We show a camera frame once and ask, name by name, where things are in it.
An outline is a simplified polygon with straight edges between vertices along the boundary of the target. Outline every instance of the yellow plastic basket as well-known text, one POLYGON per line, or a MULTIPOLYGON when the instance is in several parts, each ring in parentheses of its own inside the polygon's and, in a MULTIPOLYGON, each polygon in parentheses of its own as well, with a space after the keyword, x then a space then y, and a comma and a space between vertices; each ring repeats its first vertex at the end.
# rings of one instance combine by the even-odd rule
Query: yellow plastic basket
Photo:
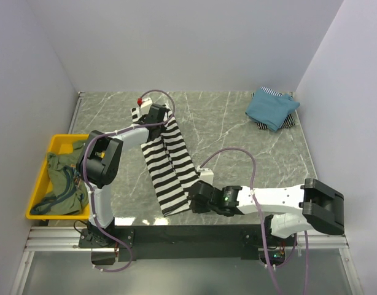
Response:
MULTIPOLYGON (((78 140, 87 139, 89 134, 56 134, 49 144, 48 152, 54 152, 56 154, 67 154, 72 152, 72 143, 78 140)), ((88 219, 89 218, 89 205, 87 205, 81 214, 78 215, 32 215, 30 210, 39 203, 42 198, 52 190, 53 186, 49 180, 48 170, 47 170, 47 158, 45 157, 44 163, 42 164, 39 177, 36 182, 36 186, 33 190, 28 209, 26 211, 26 217, 28 219, 88 219)))

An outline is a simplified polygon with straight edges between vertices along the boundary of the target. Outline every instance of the black and white striped garment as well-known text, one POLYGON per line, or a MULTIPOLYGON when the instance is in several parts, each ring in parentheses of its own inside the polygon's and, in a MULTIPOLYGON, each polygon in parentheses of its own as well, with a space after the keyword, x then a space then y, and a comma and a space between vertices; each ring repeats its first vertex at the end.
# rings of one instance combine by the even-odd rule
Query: black and white striped garment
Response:
MULTIPOLYGON (((172 114, 166 107, 165 120, 172 114)), ((131 113, 133 122, 136 122, 139 109, 133 108, 131 113)), ((142 144, 141 149, 163 216, 189 210, 188 192, 198 181, 198 175, 176 119, 173 117, 168 121, 161 135, 142 144)))
MULTIPOLYGON (((267 94, 270 94, 270 95, 276 95, 276 96, 281 96, 282 94, 279 93, 279 92, 276 92, 270 88, 267 88, 267 87, 261 87, 261 89, 267 93, 267 94)), ((265 130, 265 129, 268 129, 268 126, 264 123, 261 123, 261 122, 257 122, 257 126, 259 129, 261 130, 265 130)), ((284 123, 280 126, 280 128, 289 128, 289 127, 292 127, 292 126, 295 126, 295 120, 293 119, 292 115, 289 114, 287 116, 287 118, 285 119, 284 123)))

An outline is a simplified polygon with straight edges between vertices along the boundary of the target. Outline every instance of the gray marble table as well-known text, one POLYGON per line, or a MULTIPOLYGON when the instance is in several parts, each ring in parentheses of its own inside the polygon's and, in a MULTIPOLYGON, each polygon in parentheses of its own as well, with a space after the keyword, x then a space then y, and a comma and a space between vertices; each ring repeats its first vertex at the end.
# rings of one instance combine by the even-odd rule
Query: gray marble table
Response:
MULTIPOLYGON (((131 124, 131 108, 139 92, 83 93, 73 133, 118 130, 131 124)), ((170 92, 176 102, 176 119, 192 156, 201 164, 213 152, 225 147, 241 147, 257 161, 255 187, 286 187, 316 177, 305 137, 296 114, 296 126, 277 132, 259 130, 245 115, 249 92, 170 92)), ((150 95, 157 103, 167 99, 150 95)), ((215 174, 214 185, 249 185, 252 164, 247 155, 224 152, 208 163, 215 174)), ((257 224, 257 214, 232 218, 215 213, 191 211, 164 218, 140 147, 122 155, 112 183, 112 209, 119 224, 257 224)))

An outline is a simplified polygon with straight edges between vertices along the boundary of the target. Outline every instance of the green garment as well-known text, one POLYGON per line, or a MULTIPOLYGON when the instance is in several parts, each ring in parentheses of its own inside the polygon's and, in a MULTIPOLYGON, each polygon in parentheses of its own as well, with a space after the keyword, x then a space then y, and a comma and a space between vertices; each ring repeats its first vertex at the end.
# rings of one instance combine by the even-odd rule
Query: green garment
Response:
POLYGON ((75 168, 84 143, 84 140, 73 143, 74 151, 71 154, 47 154, 48 175, 53 190, 32 208, 31 214, 75 215, 81 213, 88 204, 85 184, 75 168))

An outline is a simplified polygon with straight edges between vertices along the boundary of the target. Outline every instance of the folded blue cloth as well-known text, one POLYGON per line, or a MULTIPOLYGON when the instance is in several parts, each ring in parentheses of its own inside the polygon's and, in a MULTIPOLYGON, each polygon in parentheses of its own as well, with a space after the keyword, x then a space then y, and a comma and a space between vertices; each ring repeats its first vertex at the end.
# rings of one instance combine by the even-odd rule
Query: folded blue cloth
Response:
POLYGON ((254 122, 264 123, 270 130, 277 131, 286 117, 299 106, 300 103, 288 94, 276 96, 258 89, 247 107, 246 115, 254 122))

